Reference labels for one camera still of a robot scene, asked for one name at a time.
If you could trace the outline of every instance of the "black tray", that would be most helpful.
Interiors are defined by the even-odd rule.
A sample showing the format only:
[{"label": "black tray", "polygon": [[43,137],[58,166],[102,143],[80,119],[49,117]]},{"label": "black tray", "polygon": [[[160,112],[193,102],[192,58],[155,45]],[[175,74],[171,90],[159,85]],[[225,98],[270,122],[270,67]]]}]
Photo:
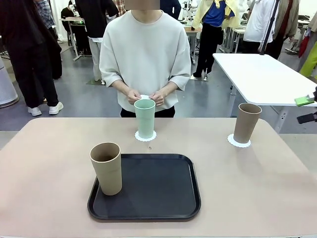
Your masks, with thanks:
[{"label": "black tray", "polygon": [[122,154],[122,190],[104,195],[96,179],[89,213],[100,220],[175,220],[201,206],[193,163],[177,154]]}]

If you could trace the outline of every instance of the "yellow jacket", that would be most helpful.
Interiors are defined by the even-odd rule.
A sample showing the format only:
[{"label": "yellow jacket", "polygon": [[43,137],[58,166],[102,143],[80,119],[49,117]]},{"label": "yellow jacket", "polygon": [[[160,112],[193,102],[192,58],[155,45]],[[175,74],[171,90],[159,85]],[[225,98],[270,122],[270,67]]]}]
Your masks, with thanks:
[{"label": "yellow jacket", "polygon": [[[202,0],[193,21],[192,27],[199,28],[199,24],[202,23],[203,17],[206,15],[214,0]],[[229,16],[230,12],[233,11],[234,17],[230,19],[224,19],[222,23],[222,29],[231,27],[233,29],[238,28],[240,25],[240,18],[238,12],[238,6],[236,0],[224,0],[227,4],[225,8],[225,15]]]}]

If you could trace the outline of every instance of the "beige cup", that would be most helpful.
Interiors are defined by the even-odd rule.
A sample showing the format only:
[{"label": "beige cup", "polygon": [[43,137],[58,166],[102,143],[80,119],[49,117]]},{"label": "beige cup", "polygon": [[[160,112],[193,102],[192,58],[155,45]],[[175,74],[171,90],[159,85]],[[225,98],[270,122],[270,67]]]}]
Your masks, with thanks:
[{"label": "beige cup", "polygon": [[239,105],[236,127],[233,139],[239,143],[248,143],[256,126],[262,109],[254,104],[242,103]]},{"label": "beige cup", "polygon": [[120,147],[112,142],[99,144],[90,151],[90,159],[103,193],[119,193],[122,189]]}]

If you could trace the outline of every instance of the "trash can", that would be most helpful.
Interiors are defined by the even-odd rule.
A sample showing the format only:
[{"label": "trash can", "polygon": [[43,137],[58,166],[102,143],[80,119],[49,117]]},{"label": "trash can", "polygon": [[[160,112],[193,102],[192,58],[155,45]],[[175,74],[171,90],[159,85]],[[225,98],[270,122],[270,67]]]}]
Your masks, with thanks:
[{"label": "trash can", "polygon": [[0,57],[0,108],[11,106],[18,101],[18,95]]}]

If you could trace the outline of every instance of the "tray rim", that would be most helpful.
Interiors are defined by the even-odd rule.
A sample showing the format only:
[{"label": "tray rim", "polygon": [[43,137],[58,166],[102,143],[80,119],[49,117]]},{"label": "tray rim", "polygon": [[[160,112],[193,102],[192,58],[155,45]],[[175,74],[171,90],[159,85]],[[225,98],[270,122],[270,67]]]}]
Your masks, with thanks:
[{"label": "tray rim", "polygon": [[177,221],[177,220],[189,220],[193,217],[195,217],[198,212],[200,211],[202,202],[201,202],[201,198],[200,198],[200,193],[199,193],[199,188],[198,188],[198,183],[197,183],[197,178],[196,178],[196,173],[195,173],[195,167],[193,162],[185,155],[181,155],[181,154],[175,154],[175,153],[171,153],[171,154],[121,154],[121,158],[125,157],[125,156],[138,156],[138,155],[155,155],[155,156],[159,156],[159,155],[176,155],[182,158],[179,158],[180,160],[185,160],[188,165],[189,165],[189,171],[190,171],[190,175],[191,175],[191,179],[192,179],[192,185],[193,185],[193,191],[194,191],[194,197],[195,197],[195,202],[196,202],[196,207],[194,209],[194,211],[187,215],[187,216],[179,216],[179,217],[157,217],[157,218],[136,218],[136,217],[126,217],[126,218],[103,218],[98,216],[94,210],[93,210],[93,205],[94,205],[94,201],[95,199],[93,197],[96,196],[98,188],[99,188],[99,181],[96,177],[95,181],[94,181],[94,185],[92,187],[91,193],[89,195],[88,198],[88,202],[87,202],[87,208],[89,211],[89,214],[100,221],[116,221],[116,222],[120,222],[120,221]]}]

